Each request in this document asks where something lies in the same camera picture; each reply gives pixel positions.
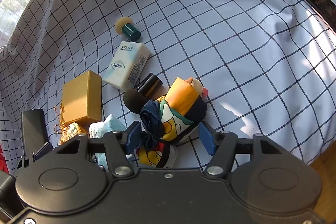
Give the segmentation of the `gold gift box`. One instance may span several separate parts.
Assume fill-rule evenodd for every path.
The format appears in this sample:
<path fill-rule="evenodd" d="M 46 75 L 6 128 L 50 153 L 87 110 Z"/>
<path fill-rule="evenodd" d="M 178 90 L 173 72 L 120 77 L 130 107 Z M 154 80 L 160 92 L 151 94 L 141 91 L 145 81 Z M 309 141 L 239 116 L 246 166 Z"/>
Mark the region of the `gold gift box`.
<path fill-rule="evenodd" d="M 82 127 L 102 121 L 102 78 L 86 71 L 63 86 L 62 119 L 66 125 L 73 122 Z"/>

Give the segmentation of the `black triangular box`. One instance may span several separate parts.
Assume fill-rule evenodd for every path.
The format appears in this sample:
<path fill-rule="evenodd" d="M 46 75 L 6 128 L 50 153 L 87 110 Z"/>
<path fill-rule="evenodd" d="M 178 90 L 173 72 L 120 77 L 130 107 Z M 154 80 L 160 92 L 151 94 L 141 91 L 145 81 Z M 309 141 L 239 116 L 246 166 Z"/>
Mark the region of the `black triangular box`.
<path fill-rule="evenodd" d="M 25 156 L 31 156 L 49 141 L 42 109 L 27 110 L 21 113 L 23 149 Z"/>

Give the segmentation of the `light blue face mask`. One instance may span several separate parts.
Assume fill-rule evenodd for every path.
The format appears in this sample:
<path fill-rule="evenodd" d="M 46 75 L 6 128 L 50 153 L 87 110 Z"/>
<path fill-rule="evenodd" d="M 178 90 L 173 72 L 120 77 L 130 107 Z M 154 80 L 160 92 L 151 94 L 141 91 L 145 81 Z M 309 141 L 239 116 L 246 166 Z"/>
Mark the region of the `light blue face mask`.
<path fill-rule="evenodd" d="M 125 131 L 127 128 L 112 114 L 103 122 L 92 123 L 89 126 L 89 136 L 91 139 L 103 138 L 103 136 L 111 131 Z M 108 166 L 106 162 L 105 153 L 96 153 L 92 157 L 92 161 L 95 162 L 101 169 L 108 171 Z"/>

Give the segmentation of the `navy colourful silk scarf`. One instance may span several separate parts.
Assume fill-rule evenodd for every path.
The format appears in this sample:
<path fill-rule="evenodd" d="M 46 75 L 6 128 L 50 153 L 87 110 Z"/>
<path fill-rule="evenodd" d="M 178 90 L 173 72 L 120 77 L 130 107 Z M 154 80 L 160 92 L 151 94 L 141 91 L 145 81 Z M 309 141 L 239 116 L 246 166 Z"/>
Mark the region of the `navy colourful silk scarf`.
<path fill-rule="evenodd" d="M 209 91 L 193 77 L 176 78 L 166 95 L 149 100 L 139 113 L 145 129 L 137 156 L 142 165 L 171 168 L 176 144 L 185 140 L 205 118 Z"/>

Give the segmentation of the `green handled beige makeup sponge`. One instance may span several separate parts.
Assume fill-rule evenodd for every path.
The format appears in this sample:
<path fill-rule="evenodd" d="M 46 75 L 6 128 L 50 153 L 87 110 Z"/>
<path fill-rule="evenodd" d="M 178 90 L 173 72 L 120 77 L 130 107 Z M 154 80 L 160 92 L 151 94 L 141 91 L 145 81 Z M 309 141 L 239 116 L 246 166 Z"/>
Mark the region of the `green handled beige makeup sponge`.
<path fill-rule="evenodd" d="M 126 36 L 131 42 L 136 42 L 141 37 L 141 33 L 135 28 L 133 20 L 127 16 L 119 18 L 114 25 L 114 29 L 119 35 Z"/>

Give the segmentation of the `blue checkered tablecloth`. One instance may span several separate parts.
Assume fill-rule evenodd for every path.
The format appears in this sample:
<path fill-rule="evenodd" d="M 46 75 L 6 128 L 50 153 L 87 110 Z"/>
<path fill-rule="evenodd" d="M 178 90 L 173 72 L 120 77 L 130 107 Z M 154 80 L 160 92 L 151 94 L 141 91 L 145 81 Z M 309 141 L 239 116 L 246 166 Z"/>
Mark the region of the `blue checkered tablecloth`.
<path fill-rule="evenodd" d="M 267 135 L 310 163 L 335 141 L 335 34 L 304 0 L 30 0 L 1 48 L 1 145 L 9 171 L 23 155 L 21 113 L 42 109 L 57 145 L 63 85 L 103 75 L 133 19 L 151 51 L 142 76 L 169 88 L 196 77 L 206 121 Z"/>

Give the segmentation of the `white tissue pack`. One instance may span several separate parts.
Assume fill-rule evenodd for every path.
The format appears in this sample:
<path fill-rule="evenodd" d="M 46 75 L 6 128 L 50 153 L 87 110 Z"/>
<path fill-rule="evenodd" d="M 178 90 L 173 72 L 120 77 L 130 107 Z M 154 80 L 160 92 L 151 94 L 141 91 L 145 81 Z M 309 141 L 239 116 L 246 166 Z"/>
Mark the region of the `white tissue pack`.
<path fill-rule="evenodd" d="M 134 88 L 150 54 L 145 44 L 122 41 L 102 80 L 123 91 Z"/>

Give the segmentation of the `black smartphone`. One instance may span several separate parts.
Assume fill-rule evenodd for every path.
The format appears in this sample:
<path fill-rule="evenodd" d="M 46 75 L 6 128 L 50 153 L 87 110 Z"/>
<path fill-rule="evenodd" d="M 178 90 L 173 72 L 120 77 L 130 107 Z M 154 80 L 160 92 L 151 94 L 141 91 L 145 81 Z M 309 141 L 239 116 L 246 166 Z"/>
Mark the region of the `black smartphone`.
<path fill-rule="evenodd" d="M 305 0 L 335 33 L 335 4 L 331 0 Z"/>

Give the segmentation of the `yellow embroidered drawstring pouch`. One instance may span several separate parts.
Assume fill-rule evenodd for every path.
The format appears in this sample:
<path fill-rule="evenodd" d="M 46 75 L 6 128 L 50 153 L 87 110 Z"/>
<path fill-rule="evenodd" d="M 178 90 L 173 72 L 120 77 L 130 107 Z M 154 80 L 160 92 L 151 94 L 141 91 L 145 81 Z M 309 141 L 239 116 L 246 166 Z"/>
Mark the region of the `yellow embroidered drawstring pouch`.
<path fill-rule="evenodd" d="M 64 107 L 62 104 L 60 104 L 59 107 L 55 106 L 54 110 L 58 118 L 58 123 L 54 125 L 54 133 L 60 135 L 60 141 L 59 141 L 60 145 L 64 144 L 65 142 L 75 137 L 76 135 L 80 134 L 89 135 L 88 131 L 76 122 L 66 124 L 66 121 L 63 118 Z"/>

